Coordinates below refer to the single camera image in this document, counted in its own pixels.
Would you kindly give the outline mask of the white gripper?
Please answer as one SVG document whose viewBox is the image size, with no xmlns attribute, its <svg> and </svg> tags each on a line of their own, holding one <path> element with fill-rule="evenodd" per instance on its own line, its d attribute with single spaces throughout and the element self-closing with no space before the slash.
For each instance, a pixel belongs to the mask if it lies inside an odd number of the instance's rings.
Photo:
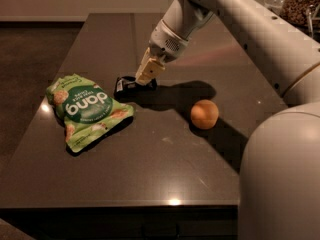
<svg viewBox="0 0 320 240">
<path fill-rule="evenodd" d="M 175 34 L 163 20 L 160 20 L 154 28 L 150 40 L 149 48 L 146 49 L 138 70 L 135 80 L 139 85 L 145 86 L 155 79 L 165 70 L 162 63 L 169 63 L 181 56 L 188 45 L 188 42 Z"/>
</svg>

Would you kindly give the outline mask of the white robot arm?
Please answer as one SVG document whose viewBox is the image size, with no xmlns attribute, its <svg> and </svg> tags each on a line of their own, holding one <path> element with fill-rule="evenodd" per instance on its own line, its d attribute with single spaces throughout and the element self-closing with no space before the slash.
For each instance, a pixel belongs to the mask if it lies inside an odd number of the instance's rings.
<svg viewBox="0 0 320 240">
<path fill-rule="evenodd" d="M 235 85 L 263 113 L 244 149 L 238 240 L 320 240 L 319 44 L 255 0 L 174 0 L 136 73 L 141 85 L 217 15 L 259 71 Z"/>
</svg>

